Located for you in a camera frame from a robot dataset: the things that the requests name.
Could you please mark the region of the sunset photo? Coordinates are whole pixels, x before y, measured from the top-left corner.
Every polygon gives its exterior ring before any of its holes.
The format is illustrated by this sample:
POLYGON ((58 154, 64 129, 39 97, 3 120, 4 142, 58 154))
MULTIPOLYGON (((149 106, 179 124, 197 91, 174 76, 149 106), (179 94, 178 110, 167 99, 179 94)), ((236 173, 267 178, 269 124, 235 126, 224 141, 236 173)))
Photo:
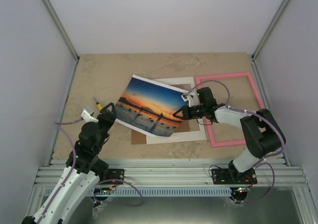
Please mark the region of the sunset photo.
POLYGON ((173 113, 188 105, 186 90, 133 75, 115 104, 116 122, 142 134, 168 138, 182 123, 173 113))

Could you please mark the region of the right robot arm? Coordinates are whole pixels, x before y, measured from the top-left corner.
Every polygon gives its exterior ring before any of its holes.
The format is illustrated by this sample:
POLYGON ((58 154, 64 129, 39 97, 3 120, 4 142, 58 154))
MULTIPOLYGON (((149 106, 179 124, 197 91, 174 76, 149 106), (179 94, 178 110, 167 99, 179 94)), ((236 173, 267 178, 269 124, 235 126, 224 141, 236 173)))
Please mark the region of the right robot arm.
POLYGON ((246 149, 228 165, 228 178, 232 183, 241 183, 246 178, 246 172, 255 164, 285 147, 286 138, 268 109, 248 111, 217 103, 208 87, 197 90, 197 95, 198 105, 185 105, 175 111, 173 117, 181 120, 204 117, 211 123, 229 124, 242 129, 246 149))

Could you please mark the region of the yellow handled screwdriver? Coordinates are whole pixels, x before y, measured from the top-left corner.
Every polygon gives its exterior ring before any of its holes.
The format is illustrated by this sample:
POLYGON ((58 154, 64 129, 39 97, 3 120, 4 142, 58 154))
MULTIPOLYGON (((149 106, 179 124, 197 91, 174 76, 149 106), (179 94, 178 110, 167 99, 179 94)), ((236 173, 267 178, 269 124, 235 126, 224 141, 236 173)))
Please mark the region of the yellow handled screwdriver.
POLYGON ((98 102, 98 100, 95 98, 95 97, 93 97, 93 99, 94 99, 94 102, 96 103, 96 106, 98 107, 98 109, 99 110, 102 110, 102 105, 98 102))

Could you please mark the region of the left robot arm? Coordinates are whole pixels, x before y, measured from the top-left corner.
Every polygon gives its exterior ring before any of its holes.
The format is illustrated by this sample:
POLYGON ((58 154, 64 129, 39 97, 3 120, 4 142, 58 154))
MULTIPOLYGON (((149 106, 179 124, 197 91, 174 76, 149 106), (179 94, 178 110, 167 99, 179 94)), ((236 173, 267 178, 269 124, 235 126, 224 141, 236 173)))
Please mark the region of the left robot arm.
POLYGON ((67 224, 88 191, 108 180, 109 165, 98 155, 116 120, 114 103, 103 107, 96 118, 84 110, 82 119, 85 123, 58 183, 40 209, 23 219, 24 224, 67 224))

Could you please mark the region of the pink picture frame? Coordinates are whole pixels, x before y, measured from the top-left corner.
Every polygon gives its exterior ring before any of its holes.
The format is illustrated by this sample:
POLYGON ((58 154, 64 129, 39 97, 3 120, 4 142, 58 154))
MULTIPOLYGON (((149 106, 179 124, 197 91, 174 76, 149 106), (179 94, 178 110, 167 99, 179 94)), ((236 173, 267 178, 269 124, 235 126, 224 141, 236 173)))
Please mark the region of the pink picture frame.
MULTIPOLYGON (((255 95, 255 98, 257 100, 257 103, 260 108, 265 108, 265 105, 263 103, 263 100, 261 98, 261 95, 258 91, 258 88, 256 86, 255 80, 251 74, 251 72, 242 72, 242 73, 229 73, 229 74, 217 74, 217 75, 203 75, 203 76, 196 76, 195 81, 199 88, 201 88, 202 85, 199 85, 200 83, 207 81, 208 79, 226 79, 226 78, 237 78, 237 77, 246 77, 248 78, 248 81, 250 83, 251 89, 255 95)), ((219 147, 227 147, 227 146, 237 146, 237 145, 244 145, 244 140, 232 140, 232 141, 221 141, 217 142, 214 137, 213 127, 208 126, 207 127, 208 135, 210 138, 210 143, 212 148, 219 148, 219 147)))

